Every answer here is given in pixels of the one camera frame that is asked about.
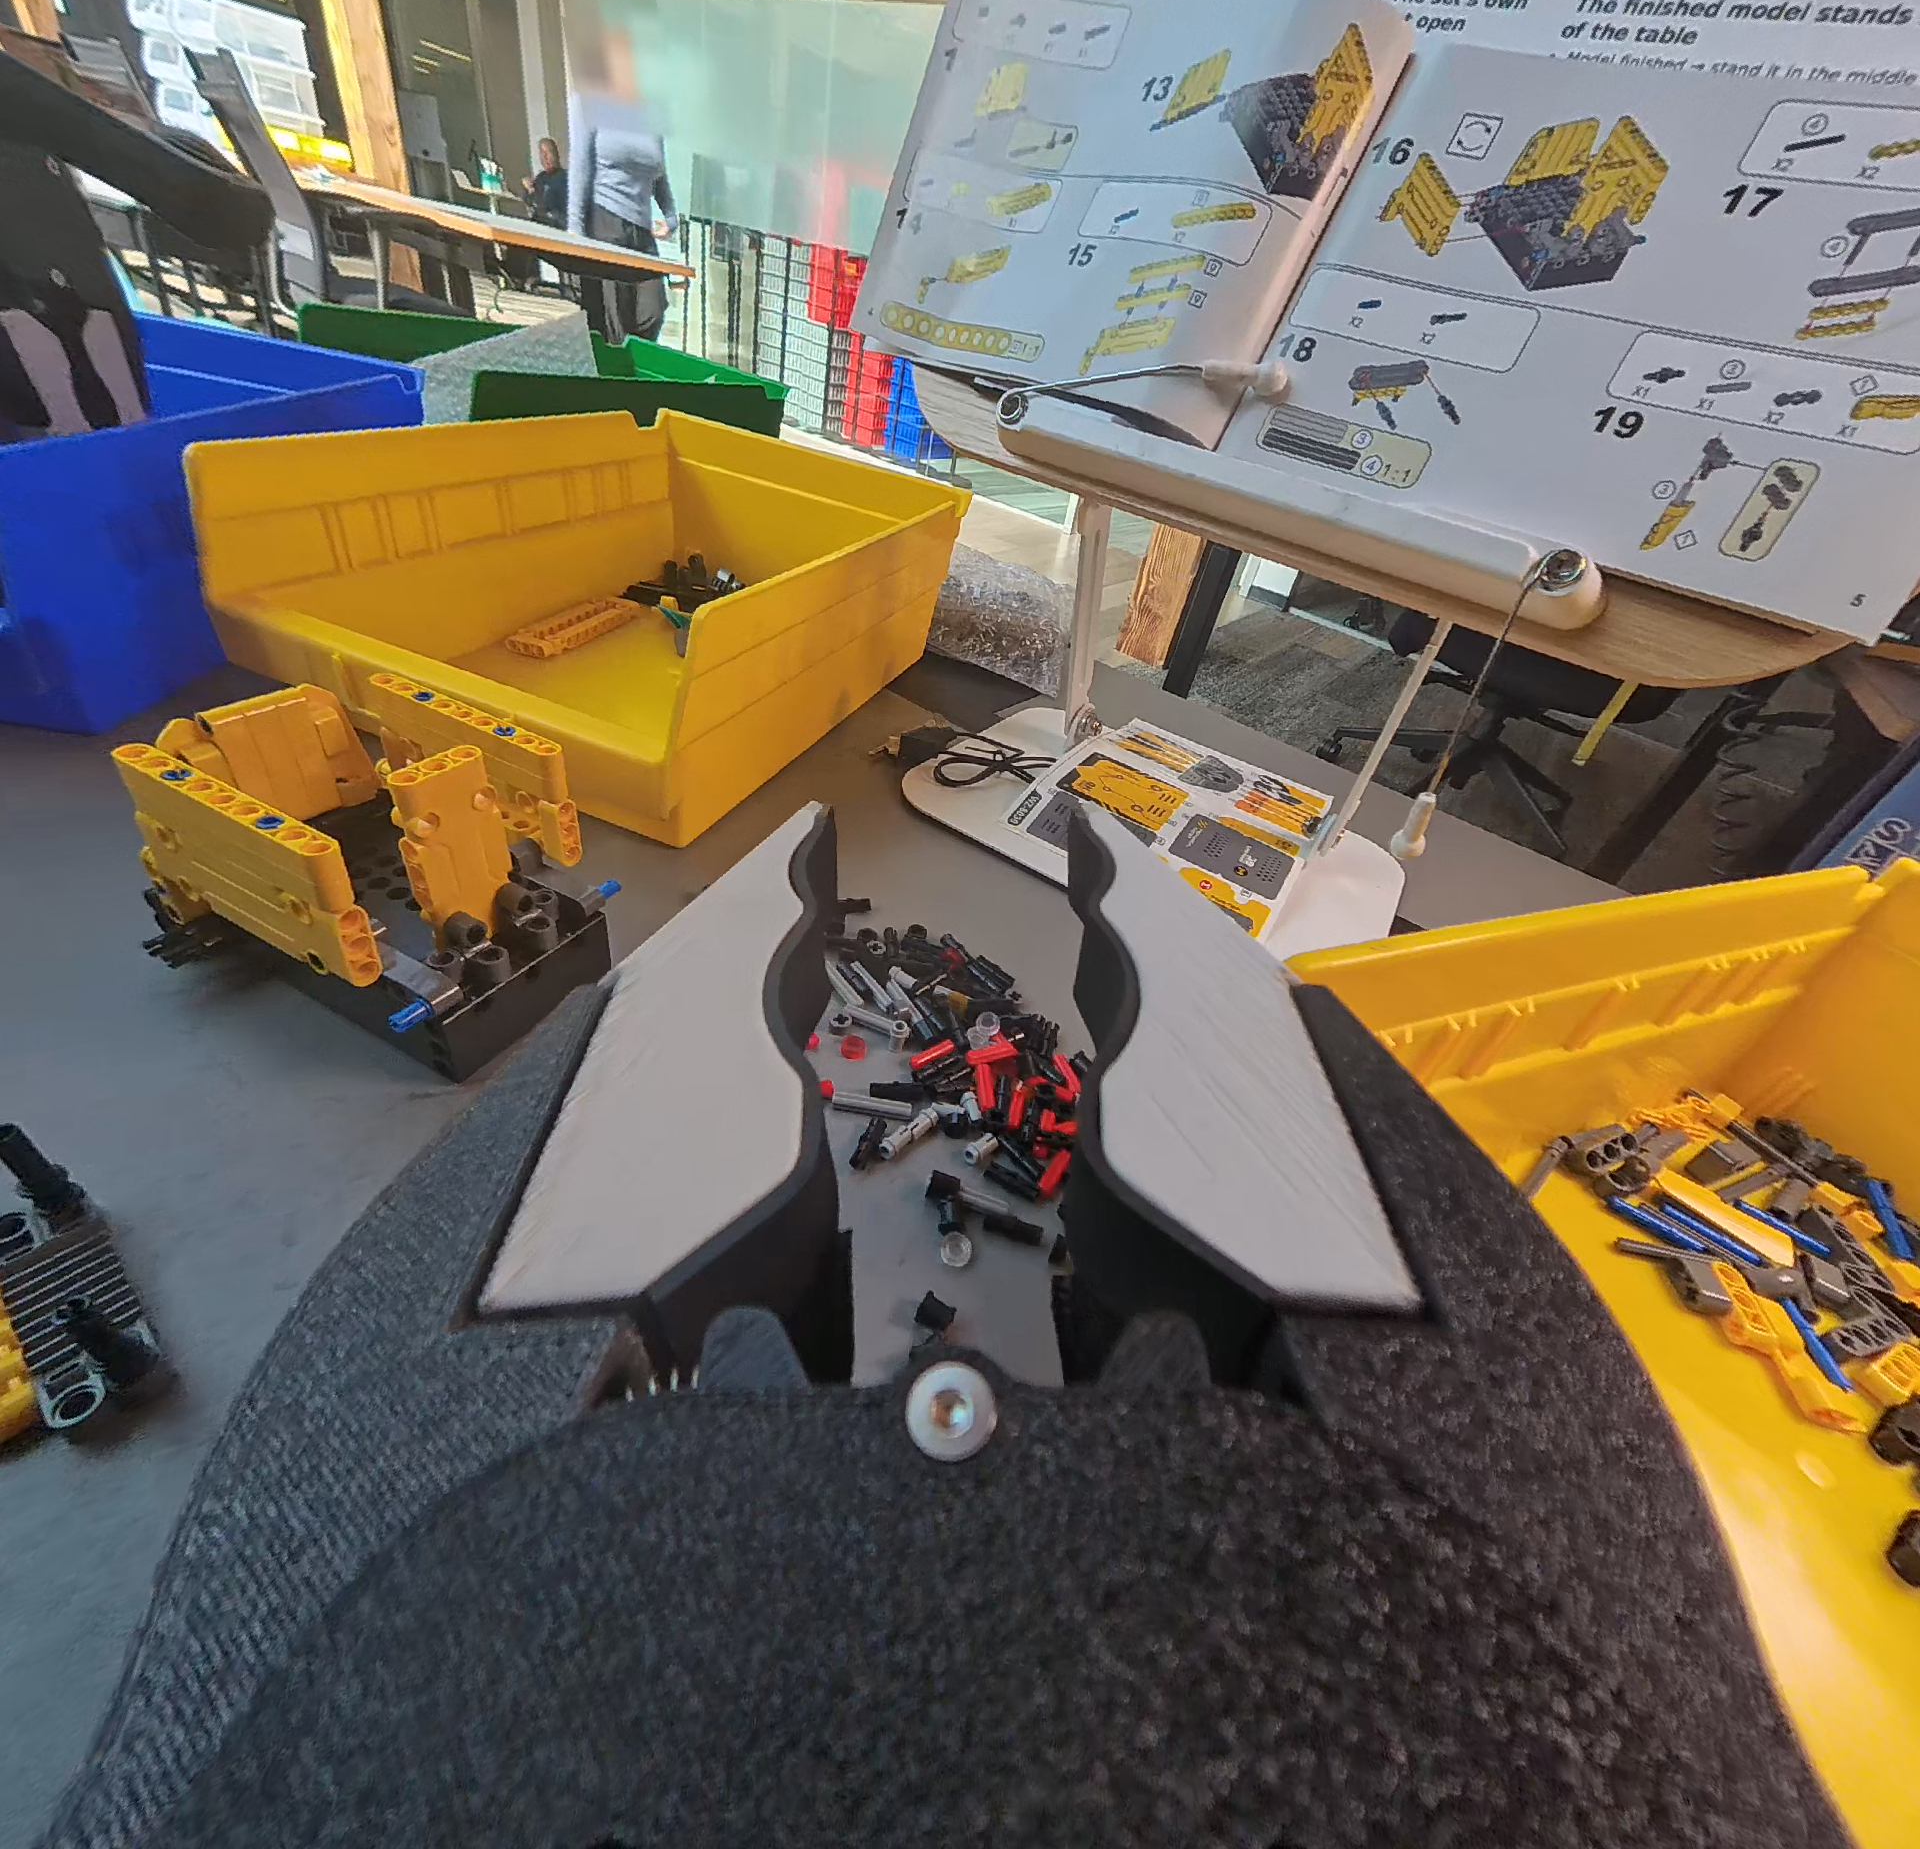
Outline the heap of plastic bags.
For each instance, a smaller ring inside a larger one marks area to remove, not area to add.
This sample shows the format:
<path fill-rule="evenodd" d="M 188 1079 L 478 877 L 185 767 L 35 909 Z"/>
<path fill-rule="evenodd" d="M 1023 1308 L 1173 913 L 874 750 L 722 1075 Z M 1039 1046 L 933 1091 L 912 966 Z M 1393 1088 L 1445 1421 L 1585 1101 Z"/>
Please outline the heap of plastic bags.
<path fill-rule="evenodd" d="M 422 422 L 465 422 L 472 418 L 473 381 L 484 371 L 511 377 L 595 377 L 591 324 L 581 309 L 537 325 L 488 325 L 498 334 L 470 338 L 458 348 L 422 355 L 415 368 L 422 377 Z"/>

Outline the standing desk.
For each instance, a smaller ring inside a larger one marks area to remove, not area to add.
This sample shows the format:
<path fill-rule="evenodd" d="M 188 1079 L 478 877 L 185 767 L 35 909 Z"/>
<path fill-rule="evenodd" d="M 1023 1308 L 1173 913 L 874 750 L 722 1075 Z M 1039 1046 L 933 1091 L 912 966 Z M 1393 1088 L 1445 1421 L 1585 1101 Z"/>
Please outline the standing desk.
<path fill-rule="evenodd" d="M 539 261 L 572 276 L 618 280 L 668 277 L 679 284 L 699 280 L 695 269 L 688 261 L 633 250 L 565 229 L 541 226 L 524 217 L 500 217 L 492 211 L 483 214 L 460 204 L 433 203 L 358 177 L 295 172 L 295 180 L 312 201 L 349 204 L 357 214 L 357 224 L 363 226 L 372 247 L 375 309 L 379 310 L 385 310 L 390 303 L 390 247 L 396 229 L 410 229 L 419 236 L 433 233 L 441 249 L 456 239 L 529 250 Z"/>

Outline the pile of small lego pins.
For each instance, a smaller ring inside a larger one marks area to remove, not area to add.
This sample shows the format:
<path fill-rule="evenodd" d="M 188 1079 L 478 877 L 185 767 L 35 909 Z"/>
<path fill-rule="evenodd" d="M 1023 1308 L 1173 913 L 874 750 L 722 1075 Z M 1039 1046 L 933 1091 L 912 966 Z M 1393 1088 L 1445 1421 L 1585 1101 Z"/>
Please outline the pile of small lego pins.
<path fill-rule="evenodd" d="M 868 1342 L 987 1348 L 1072 1275 L 1064 1223 L 1091 1056 L 952 931 L 846 899 L 808 1039 Z"/>

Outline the green plastic bin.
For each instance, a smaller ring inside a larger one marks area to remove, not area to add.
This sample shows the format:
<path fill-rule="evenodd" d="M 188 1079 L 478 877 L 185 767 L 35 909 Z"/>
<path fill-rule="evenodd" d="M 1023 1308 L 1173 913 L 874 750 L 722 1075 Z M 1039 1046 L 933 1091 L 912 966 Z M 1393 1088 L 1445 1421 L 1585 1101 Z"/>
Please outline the green plastic bin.
<path fill-rule="evenodd" d="M 301 303 L 298 329 L 299 341 L 308 346 L 368 355 L 407 368 L 415 368 L 422 355 L 500 332 L 466 318 L 324 301 Z M 781 430 L 786 391 L 754 371 L 735 371 L 645 338 L 605 346 L 591 334 L 591 348 L 595 377 L 505 371 L 475 377 L 470 421 L 624 412 L 641 428 L 649 428 L 660 412 L 671 412 L 772 437 Z"/>

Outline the wooden support post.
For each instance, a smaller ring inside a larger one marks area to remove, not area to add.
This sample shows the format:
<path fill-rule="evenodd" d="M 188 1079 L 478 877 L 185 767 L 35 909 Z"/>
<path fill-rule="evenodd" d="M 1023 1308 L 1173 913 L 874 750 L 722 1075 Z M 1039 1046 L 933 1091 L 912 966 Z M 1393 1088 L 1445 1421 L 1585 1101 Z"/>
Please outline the wooden support post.
<path fill-rule="evenodd" d="M 1165 522 L 1154 523 L 1116 631 L 1118 655 L 1148 667 L 1165 667 L 1204 549 L 1202 538 Z"/>

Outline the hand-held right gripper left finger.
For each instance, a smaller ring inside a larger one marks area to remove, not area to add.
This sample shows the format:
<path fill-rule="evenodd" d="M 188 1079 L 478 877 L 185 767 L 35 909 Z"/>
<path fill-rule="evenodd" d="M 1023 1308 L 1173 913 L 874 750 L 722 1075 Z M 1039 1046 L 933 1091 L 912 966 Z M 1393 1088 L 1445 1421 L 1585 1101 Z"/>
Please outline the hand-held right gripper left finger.
<path fill-rule="evenodd" d="M 849 1383 L 849 1234 L 820 1073 L 827 806 L 789 816 L 633 951 L 475 1284 L 484 1319 L 628 1316 L 655 1372 L 710 1323 L 776 1312 L 818 1383 Z"/>

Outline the yellow black lego model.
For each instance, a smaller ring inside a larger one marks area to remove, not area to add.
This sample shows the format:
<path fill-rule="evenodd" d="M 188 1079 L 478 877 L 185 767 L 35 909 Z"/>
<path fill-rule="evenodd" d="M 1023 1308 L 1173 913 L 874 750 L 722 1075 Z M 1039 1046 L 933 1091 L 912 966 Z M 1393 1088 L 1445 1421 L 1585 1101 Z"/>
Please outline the yellow black lego model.
<path fill-rule="evenodd" d="M 349 702 L 290 685 L 113 750 L 170 966 L 242 953 L 465 1080 L 611 971 L 616 880 L 579 871 L 553 740 L 390 672 L 372 757 Z"/>

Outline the heap of grey yellow lego parts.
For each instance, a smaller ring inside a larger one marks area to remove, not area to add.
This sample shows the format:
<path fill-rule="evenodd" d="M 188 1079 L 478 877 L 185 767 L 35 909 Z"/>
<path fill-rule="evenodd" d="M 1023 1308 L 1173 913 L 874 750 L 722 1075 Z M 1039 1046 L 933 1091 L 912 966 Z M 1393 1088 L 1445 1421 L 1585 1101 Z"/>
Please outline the heap of grey yellow lego parts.
<path fill-rule="evenodd" d="M 1549 1137 L 1518 1177 L 1595 1205 L 1595 1234 L 1757 1362 L 1789 1420 L 1915 1491 L 1915 1223 L 1891 1183 L 1790 1115 L 1730 1095 Z"/>

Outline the yellow plastic bin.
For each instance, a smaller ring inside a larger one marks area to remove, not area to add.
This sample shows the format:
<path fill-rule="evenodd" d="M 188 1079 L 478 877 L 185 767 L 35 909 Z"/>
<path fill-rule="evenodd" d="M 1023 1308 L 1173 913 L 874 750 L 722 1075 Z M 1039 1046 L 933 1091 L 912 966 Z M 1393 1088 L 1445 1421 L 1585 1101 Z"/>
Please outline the yellow plastic bin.
<path fill-rule="evenodd" d="M 192 445 L 232 663 L 369 723 L 396 674 L 553 740 L 579 809 L 684 848 L 919 661 L 972 496 L 693 415 Z M 524 622 L 702 552 L 747 587 L 557 661 Z"/>
<path fill-rule="evenodd" d="M 1512 1183 L 1549 1137 L 1702 1090 L 1845 1150 L 1915 1223 L 1915 860 L 1453 927 L 1294 968 Z M 1915 1491 L 1789 1420 L 1757 1362 L 1595 1234 L 1577 1189 L 1533 1205 L 1649 1372 L 1852 1842 L 1915 1845 Z"/>

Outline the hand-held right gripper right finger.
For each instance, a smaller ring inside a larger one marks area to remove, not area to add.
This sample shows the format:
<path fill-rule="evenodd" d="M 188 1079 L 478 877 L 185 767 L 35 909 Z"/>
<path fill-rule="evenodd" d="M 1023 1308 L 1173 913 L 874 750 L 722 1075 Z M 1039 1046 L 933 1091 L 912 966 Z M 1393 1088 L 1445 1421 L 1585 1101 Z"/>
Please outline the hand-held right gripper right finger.
<path fill-rule="evenodd" d="M 1102 808 L 1070 813 L 1091 1037 L 1062 1220 L 1118 1323 L 1186 1316 L 1215 1383 L 1285 1315 L 1423 1316 L 1423 1290 L 1282 965 Z"/>

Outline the orange lego frame panel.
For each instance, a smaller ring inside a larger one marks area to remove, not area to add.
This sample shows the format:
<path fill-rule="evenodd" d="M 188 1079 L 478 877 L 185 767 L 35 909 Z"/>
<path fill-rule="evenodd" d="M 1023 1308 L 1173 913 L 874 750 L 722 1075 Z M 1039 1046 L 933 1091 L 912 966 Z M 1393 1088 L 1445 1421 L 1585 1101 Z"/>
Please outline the orange lego frame panel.
<path fill-rule="evenodd" d="M 502 643 L 526 661 L 557 661 L 635 622 L 644 606 L 628 597 L 595 597 L 509 631 Z"/>

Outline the blue plastic bin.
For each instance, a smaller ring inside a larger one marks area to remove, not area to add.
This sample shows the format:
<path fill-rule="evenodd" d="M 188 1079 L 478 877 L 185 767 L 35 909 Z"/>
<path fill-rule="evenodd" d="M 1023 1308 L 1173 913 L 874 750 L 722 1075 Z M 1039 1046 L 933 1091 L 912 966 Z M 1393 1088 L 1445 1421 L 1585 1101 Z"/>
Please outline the blue plastic bin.
<path fill-rule="evenodd" d="M 3 719 L 107 732 L 223 663 L 188 445 L 422 421 L 422 375 L 232 325 L 136 318 L 153 418 L 3 455 Z"/>

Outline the instruction booklet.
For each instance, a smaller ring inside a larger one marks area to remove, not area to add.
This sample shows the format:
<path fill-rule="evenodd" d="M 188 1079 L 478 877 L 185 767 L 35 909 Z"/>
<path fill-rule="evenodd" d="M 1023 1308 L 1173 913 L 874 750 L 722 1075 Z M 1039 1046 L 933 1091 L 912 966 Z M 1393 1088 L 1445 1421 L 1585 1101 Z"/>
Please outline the instruction booklet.
<path fill-rule="evenodd" d="M 949 0 L 874 346 L 1872 641 L 1917 0 Z"/>

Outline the black lego beam with gears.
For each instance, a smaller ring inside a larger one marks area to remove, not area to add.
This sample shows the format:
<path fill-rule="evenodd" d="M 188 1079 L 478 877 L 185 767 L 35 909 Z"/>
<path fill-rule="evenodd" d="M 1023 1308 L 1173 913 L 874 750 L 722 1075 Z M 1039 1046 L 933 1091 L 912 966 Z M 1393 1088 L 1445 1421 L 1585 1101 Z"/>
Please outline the black lego beam with gears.
<path fill-rule="evenodd" d="M 692 616 L 707 604 L 744 587 L 747 583 L 726 566 L 710 564 L 702 552 L 693 552 L 684 562 L 666 559 L 652 579 L 630 581 L 620 587 L 620 598 L 644 609 Z"/>

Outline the folded leaflet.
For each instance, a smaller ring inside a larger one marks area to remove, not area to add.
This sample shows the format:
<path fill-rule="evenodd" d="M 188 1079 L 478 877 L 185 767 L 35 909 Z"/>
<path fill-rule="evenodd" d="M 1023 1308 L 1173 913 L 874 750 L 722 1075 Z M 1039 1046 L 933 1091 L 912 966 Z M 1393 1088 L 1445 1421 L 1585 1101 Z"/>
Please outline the folded leaflet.
<path fill-rule="evenodd" d="M 1023 860 L 1064 862 L 1070 815 L 1107 809 L 1251 938 L 1268 943 L 1333 800 L 1133 719 L 1070 747 L 1002 819 Z"/>

